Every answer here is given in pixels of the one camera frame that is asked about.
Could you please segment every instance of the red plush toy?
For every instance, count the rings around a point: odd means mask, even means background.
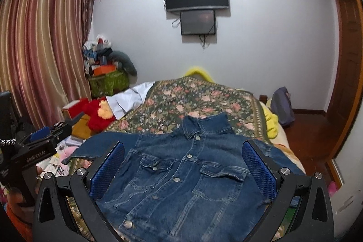
[[[111,109],[105,111],[105,105],[108,104],[103,104],[101,101],[107,100],[106,98],[92,100],[90,103],[84,105],[82,110],[91,117],[87,123],[88,127],[96,132],[104,131],[111,124],[111,122],[116,120],[116,117],[112,114],[112,112],[110,113],[110,116],[103,115],[104,113],[109,113]]]

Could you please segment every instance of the purple gray bag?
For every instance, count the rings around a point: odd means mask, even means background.
[[[280,87],[274,92],[271,100],[271,111],[278,116],[278,122],[281,126],[288,126],[295,121],[290,94],[286,87]]]

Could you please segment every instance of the pocket flap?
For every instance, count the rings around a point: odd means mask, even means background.
[[[235,166],[218,167],[214,165],[203,165],[199,170],[202,174],[210,177],[233,177],[241,182],[244,181],[247,173]]]
[[[154,167],[157,168],[157,170],[169,170],[170,167],[173,165],[173,161],[171,160],[155,160],[150,159],[147,157],[142,157],[140,161],[140,165],[146,168],[153,169]]]

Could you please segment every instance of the yellow arch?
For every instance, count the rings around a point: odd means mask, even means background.
[[[211,76],[201,67],[192,67],[190,68],[184,76],[193,76],[193,75],[200,75],[205,81],[214,82]]]

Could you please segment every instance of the screw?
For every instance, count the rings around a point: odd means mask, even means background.
[[[46,180],[49,180],[49,179],[52,177],[52,175],[53,175],[53,173],[51,173],[51,172],[47,172],[47,173],[44,175],[44,178],[45,178]]]
[[[86,173],[86,170],[84,169],[84,168],[80,168],[80,169],[78,169],[77,170],[77,174],[79,175],[79,176],[82,176],[82,175],[84,175]]]
[[[320,172],[314,173],[314,176],[318,178],[319,180],[323,177],[323,175]]]
[[[281,168],[281,172],[285,175],[289,175],[290,174],[290,169],[288,169],[287,167],[283,167]]]

